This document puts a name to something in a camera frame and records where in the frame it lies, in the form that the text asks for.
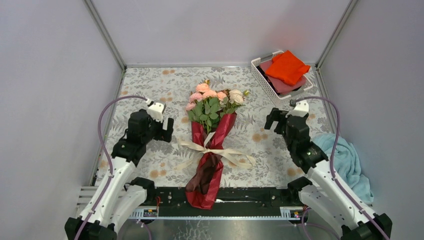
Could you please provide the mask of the pink fake flower stem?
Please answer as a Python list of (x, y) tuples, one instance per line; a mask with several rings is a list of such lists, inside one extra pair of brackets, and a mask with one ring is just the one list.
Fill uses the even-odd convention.
[(230, 91), (213, 90), (210, 81), (204, 80), (195, 87), (185, 108), (191, 122), (201, 124), (209, 134), (215, 131), (224, 115), (230, 113)]

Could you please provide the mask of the cream ribbon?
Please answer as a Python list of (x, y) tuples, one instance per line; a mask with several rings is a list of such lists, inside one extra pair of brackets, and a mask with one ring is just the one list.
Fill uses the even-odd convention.
[[(252, 169), (253, 167), (256, 166), (256, 159), (245, 152), (232, 149), (232, 148), (212, 149), (212, 148), (205, 147), (205, 145), (211, 142), (214, 135), (215, 135), (215, 132), (209, 133), (206, 136), (205, 140), (201, 142), (203, 143), (203, 145), (197, 144), (195, 142), (179, 139), (177, 143), (180, 147), (186, 147), (190, 150), (196, 151), (196, 154), (193, 155), (189, 160), (186, 160), (176, 165), (173, 169), (178, 171), (182, 170), (190, 166), (191, 164), (193, 164), (196, 160), (200, 160), (204, 154), (215, 154), (215, 155), (221, 156), (222, 158), (226, 159), (228, 162), (240, 168)], [(235, 156), (243, 156), (244, 158), (248, 160), (248, 163), (239, 162), (239, 160)]]

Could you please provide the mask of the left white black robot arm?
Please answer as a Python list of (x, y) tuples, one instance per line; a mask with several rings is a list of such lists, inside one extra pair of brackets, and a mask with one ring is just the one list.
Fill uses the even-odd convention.
[(136, 170), (152, 141), (171, 142), (174, 119), (162, 110), (133, 112), (124, 135), (113, 146), (111, 167), (89, 203), (77, 218), (70, 217), (64, 229), (69, 240), (116, 240), (118, 232), (139, 205), (155, 200), (154, 181), (136, 177), (119, 197), (128, 177)]

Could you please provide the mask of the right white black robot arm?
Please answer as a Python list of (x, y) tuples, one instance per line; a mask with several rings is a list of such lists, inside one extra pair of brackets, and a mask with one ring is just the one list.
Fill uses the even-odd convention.
[(310, 138), (308, 114), (293, 115), (273, 108), (264, 128), (282, 135), (292, 161), (305, 176), (290, 183), (287, 201), (304, 204), (320, 215), (342, 240), (388, 240), (393, 222), (385, 213), (378, 214), (362, 201), (331, 166), (327, 154)]

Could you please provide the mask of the dark red wrapping paper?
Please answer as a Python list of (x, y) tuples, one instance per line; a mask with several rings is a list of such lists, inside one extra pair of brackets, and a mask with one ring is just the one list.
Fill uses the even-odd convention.
[[(219, 121), (213, 137), (208, 143), (204, 143), (207, 133), (202, 124), (191, 123), (191, 138), (194, 144), (211, 150), (222, 150), (226, 136), (233, 128), (237, 114), (224, 114)], [(222, 156), (213, 152), (201, 153), (194, 160), (197, 168), (194, 176), (185, 186), (185, 195), (189, 204), (198, 209), (212, 209), (221, 183), (224, 165)]]

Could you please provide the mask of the white fake rose stem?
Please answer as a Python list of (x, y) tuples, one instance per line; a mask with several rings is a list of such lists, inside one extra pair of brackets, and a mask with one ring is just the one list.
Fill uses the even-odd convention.
[(245, 98), (250, 94), (249, 90), (240, 91), (238, 89), (230, 90), (228, 93), (227, 114), (234, 114), (238, 108), (243, 106)]

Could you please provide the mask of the white plastic basket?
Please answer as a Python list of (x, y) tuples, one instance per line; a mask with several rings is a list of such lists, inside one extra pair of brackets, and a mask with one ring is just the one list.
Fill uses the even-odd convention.
[(274, 63), (273, 58), (283, 53), (284, 51), (278, 50), (250, 61), (253, 77), (276, 106), (289, 99), (300, 97), (300, 95), (309, 92), (314, 87), (313, 79), (315, 75), (312, 69), (303, 74), (293, 86), (266, 74), (266, 70)]

